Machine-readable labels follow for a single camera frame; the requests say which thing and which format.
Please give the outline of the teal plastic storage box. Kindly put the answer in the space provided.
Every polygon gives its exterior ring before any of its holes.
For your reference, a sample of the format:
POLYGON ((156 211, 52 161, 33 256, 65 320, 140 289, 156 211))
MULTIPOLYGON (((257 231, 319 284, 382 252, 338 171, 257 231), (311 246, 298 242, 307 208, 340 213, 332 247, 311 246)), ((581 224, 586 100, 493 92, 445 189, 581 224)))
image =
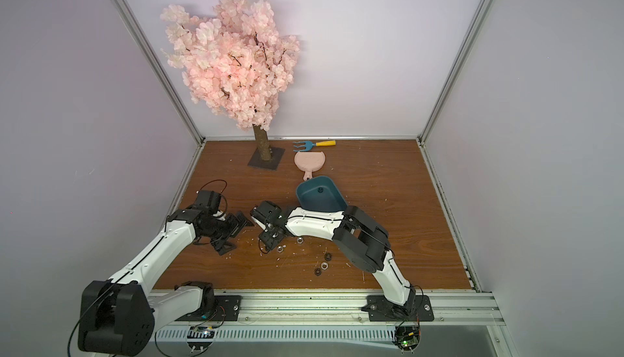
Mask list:
POLYGON ((301 207, 313 212, 341 212, 348 204, 333 179, 318 176, 301 183, 296 189, 301 207))

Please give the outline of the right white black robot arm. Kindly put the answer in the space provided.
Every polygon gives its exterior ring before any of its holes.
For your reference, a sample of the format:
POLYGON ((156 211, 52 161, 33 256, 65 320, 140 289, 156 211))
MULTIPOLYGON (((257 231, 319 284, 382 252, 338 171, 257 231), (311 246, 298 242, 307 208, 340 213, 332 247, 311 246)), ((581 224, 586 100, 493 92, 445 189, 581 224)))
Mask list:
POLYGON ((263 231, 259 239, 268 251, 285 237, 312 237, 333 242, 356 268, 373 275, 392 307, 417 308, 414 286, 403 276, 388 240, 388 231, 362 209, 349 206, 339 212, 315 212, 302 207, 283 210, 264 201, 250 212, 263 231))

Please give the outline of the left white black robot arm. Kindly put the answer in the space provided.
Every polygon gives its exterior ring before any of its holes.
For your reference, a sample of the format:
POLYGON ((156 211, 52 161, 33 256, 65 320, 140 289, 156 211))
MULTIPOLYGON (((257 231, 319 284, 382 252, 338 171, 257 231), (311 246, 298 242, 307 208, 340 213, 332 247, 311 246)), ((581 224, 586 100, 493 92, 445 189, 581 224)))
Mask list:
POLYGON ((167 217, 157 236, 120 271, 93 281, 81 295, 81 314, 69 345, 93 356, 135 356, 162 327, 185 316, 221 320, 213 285, 185 282, 153 298, 155 284, 182 251, 202 238, 224 255, 251 221, 243 212, 221 211, 222 195, 199 191, 193 204, 167 217))

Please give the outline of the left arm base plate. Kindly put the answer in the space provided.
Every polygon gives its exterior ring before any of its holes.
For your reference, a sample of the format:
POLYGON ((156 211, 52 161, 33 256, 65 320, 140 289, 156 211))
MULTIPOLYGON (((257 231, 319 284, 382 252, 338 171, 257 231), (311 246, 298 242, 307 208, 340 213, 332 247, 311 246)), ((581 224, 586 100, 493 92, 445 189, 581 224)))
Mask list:
POLYGON ((176 319, 176 322, 196 321, 196 322, 235 322, 241 310, 241 295, 216 295, 214 297, 213 308, 198 308, 188 314, 184 314, 176 319))

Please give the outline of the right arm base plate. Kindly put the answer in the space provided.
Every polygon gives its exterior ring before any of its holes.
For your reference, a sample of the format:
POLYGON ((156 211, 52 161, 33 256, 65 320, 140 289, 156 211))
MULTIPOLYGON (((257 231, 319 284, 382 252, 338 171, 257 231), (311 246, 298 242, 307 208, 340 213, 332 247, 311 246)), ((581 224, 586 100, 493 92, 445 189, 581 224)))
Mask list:
POLYGON ((404 305, 388 301, 383 295, 367 296, 367 303, 361 307, 373 322, 433 322, 435 315, 427 295, 410 295, 404 305))

